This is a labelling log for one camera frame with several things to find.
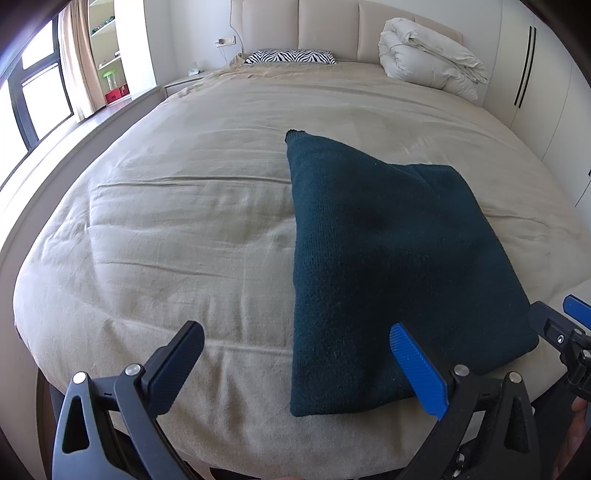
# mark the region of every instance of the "red box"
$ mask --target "red box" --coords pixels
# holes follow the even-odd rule
[[[105,100],[107,101],[107,103],[111,103],[114,102],[115,100],[120,99],[121,97],[124,97],[125,95],[129,94],[129,88],[127,87],[127,84],[118,87],[114,90],[111,90],[109,93],[107,93],[105,95]]]

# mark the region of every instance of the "power outlet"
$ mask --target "power outlet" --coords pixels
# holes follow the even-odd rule
[[[233,35],[231,37],[218,38],[215,41],[215,46],[217,48],[226,47],[228,45],[235,45],[235,44],[236,44],[236,35]]]

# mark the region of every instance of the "knit fabric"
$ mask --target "knit fabric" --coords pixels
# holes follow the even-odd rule
[[[456,170],[386,164],[306,132],[285,141],[297,230],[293,415],[412,396],[389,350],[396,322],[479,374],[535,348],[528,299]]]

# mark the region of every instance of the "beige bedsheet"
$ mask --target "beige bedsheet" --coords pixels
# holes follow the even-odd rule
[[[48,380],[115,375],[186,320],[207,341],[159,421],[180,451],[264,478],[404,466],[434,420],[415,399],[289,413],[296,225],[285,132],[466,179],[531,301],[589,298],[591,235],[542,163],[492,115],[379,66],[232,66],[166,100],[75,182],[18,277],[18,330]],[[563,373],[545,343],[515,361],[533,397]]]

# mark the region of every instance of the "beige curtain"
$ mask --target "beige curtain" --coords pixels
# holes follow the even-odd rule
[[[106,105],[90,49],[88,0],[72,0],[60,13],[61,68],[77,121]]]

